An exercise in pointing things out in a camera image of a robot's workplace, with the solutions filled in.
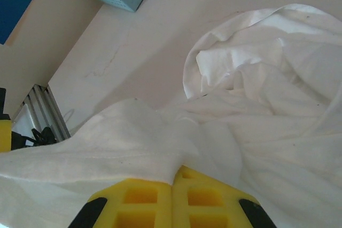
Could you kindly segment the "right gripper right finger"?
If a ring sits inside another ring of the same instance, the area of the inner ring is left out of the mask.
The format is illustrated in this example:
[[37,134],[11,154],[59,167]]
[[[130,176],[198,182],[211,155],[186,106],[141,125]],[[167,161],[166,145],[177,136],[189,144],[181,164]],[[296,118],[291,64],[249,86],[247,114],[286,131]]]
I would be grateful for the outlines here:
[[258,200],[228,184],[180,167],[172,186],[172,227],[275,227]]

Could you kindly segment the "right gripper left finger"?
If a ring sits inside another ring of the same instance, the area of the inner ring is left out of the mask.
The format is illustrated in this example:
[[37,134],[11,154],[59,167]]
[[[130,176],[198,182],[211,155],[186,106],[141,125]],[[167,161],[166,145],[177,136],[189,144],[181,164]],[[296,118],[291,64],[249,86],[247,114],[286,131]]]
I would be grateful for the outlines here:
[[125,179],[94,193],[70,227],[171,227],[169,184]]

